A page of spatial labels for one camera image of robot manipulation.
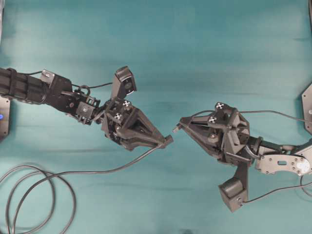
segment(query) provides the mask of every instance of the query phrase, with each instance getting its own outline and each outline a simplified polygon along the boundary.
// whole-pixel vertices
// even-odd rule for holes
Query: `metal bracket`
[[[55,77],[55,74],[53,72],[47,71],[45,69],[43,69],[40,79],[49,84],[49,88],[51,87],[51,84],[53,82],[53,79]]]
[[[304,120],[312,122],[312,84],[301,95]],[[312,124],[305,122],[305,129],[312,134]]]
[[[265,155],[260,160],[257,160],[255,168],[264,174],[287,171],[302,176],[310,171],[311,166],[308,160],[300,156]]]
[[[9,99],[0,97],[0,141],[9,134],[10,105]]]

